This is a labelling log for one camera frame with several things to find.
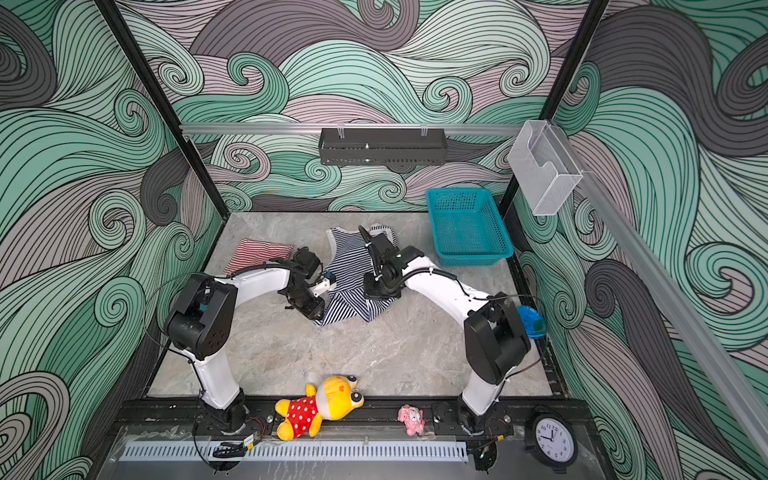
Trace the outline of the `blue white striped tank top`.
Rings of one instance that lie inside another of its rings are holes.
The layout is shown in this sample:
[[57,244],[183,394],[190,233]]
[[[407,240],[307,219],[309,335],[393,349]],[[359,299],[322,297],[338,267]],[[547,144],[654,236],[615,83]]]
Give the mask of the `blue white striped tank top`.
[[327,231],[333,255],[328,270],[335,276],[336,287],[329,292],[329,303],[318,326],[327,326],[350,318],[373,321],[393,299],[372,300],[366,297],[364,275],[373,272],[370,254],[359,231],[333,227]]

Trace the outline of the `red white striped tank top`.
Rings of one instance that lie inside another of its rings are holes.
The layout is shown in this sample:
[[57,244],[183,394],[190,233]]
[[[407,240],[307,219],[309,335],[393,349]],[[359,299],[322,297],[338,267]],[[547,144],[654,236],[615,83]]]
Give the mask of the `red white striped tank top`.
[[289,259],[294,249],[295,247],[290,244],[243,238],[222,274],[228,276],[243,268],[260,265],[273,258]]

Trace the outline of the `teal plastic basket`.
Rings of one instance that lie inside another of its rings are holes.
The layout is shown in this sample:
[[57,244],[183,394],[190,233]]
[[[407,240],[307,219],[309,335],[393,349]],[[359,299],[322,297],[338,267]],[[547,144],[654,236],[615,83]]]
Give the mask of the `teal plastic basket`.
[[514,254],[494,198],[482,188],[426,192],[436,253],[446,267],[492,266]]

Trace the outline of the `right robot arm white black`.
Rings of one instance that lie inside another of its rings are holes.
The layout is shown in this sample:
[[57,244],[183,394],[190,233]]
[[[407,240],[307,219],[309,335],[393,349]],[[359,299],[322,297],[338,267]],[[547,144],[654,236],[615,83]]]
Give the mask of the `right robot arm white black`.
[[364,294],[372,300],[398,299],[405,289],[440,307],[463,327],[465,356],[472,373],[457,400],[457,419],[472,435],[485,427],[505,382],[531,350],[517,306],[503,292],[474,289],[440,269],[413,246],[396,247],[385,234],[358,228],[371,258],[363,277]]

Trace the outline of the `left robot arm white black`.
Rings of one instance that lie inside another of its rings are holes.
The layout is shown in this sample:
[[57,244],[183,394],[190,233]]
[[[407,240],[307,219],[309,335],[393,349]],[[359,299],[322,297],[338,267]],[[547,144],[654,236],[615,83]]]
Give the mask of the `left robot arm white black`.
[[306,247],[289,259],[269,259],[226,276],[190,276],[169,314],[165,333],[193,366],[206,415],[216,428],[237,433],[248,417],[245,394],[225,351],[237,307],[277,293],[305,318],[320,320],[324,296],[335,286],[335,275]]

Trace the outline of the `yellow plush toy red dress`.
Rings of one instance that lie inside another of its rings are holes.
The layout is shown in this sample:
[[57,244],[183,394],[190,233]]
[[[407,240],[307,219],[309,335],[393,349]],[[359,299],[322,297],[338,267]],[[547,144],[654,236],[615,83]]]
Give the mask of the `yellow plush toy red dress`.
[[278,438],[282,441],[305,435],[314,438],[324,421],[341,420],[360,408],[364,396],[357,385],[358,378],[354,375],[336,375],[318,386],[307,384],[304,397],[279,400],[275,411],[283,421],[277,427]]

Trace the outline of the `small pink plush toy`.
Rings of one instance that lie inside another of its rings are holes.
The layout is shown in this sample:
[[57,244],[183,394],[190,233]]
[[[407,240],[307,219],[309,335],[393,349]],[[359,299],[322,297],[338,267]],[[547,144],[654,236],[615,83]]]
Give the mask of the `small pink plush toy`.
[[403,405],[398,410],[398,421],[403,423],[408,436],[421,436],[425,432],[425,418],[421,409]]

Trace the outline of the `black perforated metal shelf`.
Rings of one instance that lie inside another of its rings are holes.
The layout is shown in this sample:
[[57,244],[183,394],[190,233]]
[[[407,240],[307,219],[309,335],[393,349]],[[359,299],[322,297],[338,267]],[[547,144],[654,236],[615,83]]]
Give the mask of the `black perforated metal shelf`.
[[396,171],[440,165],[448,154],[444,131],[429,128],[325,128],[318,148],[326,165],[376,165]]

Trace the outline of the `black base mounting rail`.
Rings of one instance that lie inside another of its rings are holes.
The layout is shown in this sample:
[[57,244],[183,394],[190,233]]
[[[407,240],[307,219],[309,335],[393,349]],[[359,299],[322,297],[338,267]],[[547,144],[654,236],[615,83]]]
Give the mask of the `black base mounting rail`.
[[[123,404],[115,425],[145,427],[194,427],[198,433],[219,437],[245,436],[259,433],[275,436],[282,420],[274,408],[277,399],[270,396],[245,398],[245,418],[232,428],[221,427],[209,416],[202,401],[193,397],[148,398]],[[579,438],[594,437],[597,428],[586,403],[559,397],[502,397],[492,405],[481,426],[471,428],[460,419],[458,400],[454,397],[387,397],[373,396],[364,405],[339,421],[325,422],[321,433],[334,430],[371,432],[391,429],[403,433],[405,426],[397,420],[404,405],[419,408],[425,415],[426,431],[438,437],[462,439],[493,438],[499,435],[514,438],[523,435],[524,426],[540,409],[561,416]]]

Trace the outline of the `clear plastic wall bin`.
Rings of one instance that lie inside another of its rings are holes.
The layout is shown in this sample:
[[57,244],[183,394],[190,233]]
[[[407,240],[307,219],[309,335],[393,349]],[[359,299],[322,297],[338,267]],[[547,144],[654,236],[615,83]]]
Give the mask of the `clear plastic wall bin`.
[[507,160],[537,217],[556,215],[583,178],[565,132],[547,120],[526,121]]

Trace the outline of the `black round wall clock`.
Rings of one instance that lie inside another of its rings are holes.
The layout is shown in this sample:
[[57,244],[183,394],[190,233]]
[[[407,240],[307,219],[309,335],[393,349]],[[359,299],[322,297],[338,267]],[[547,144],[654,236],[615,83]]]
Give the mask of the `black round wall clock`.
[[525,423],[525,450],[555,472],[564,473],[578,457],[570,424],[559,413],[536,406]]

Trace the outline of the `aluminium rail right wall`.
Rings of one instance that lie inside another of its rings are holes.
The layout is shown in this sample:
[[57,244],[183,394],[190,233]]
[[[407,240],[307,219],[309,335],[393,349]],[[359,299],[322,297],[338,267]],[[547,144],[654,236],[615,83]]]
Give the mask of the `aluminium rail right wall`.
[[545,125],[552,131],[554,144],[563,151],[561,156],[571,164],[569,168],[581,175],[579,185],[584,195],[614,235],[659,310],[671,321],[752,446],[766,460],[767,405],[637,231],[635,215],[640,209],[633,204],[629,182],[615,173],[604,185],[602,179],[607,171],[587,162],[562,128],[550,122]]

